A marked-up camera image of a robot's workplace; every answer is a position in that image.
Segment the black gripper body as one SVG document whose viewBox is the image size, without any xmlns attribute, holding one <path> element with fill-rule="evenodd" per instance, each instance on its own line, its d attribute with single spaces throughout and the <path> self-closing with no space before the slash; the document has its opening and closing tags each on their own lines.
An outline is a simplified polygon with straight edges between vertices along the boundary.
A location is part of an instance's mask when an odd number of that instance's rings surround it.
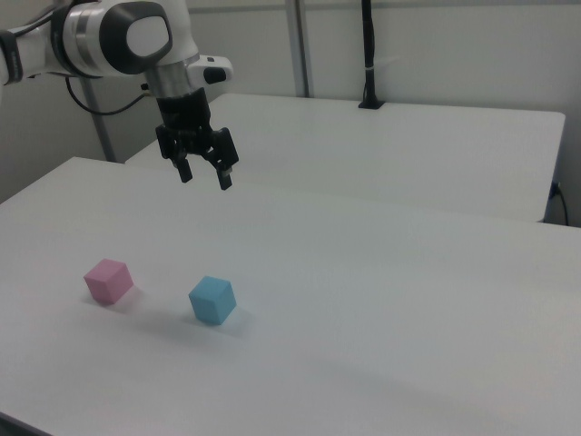
<svg viewBox="0 0 581 436">
<path fill-rule="evenodd" d="M 211 110 L 206 92 L 157 98 L 162 123 L 155 128 L 163 158 L 185 158 L 188 154 L 221 155 L 227 130 L 211 127 Z"/>
</svg>

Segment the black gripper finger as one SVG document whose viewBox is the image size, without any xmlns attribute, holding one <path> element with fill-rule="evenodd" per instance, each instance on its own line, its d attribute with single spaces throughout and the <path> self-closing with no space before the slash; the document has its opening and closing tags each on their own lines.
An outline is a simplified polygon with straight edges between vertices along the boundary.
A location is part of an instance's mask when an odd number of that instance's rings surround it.
<svg viewBox="0 0 581 436">
<path fill-rule="evenodd" d="M 239 155 L 228 128 L 212 131 L 209 140 L 203 157 L 214 167 L 219 185 L 223 191 L 226 191 L 232 186 L 231 171 L 232 167 L 239 162 Z"/>
<path fill-rule="evenodd" d="M 173 166 L 177 169 L 183 183 L 188 183 L 192 179 L 192 170 L 187 160 L 187 156 L 187 150 L 183 146 L 182 142 L 178 139 L 175 139 L 173 141 L 171 160 Z"/>
</svg>

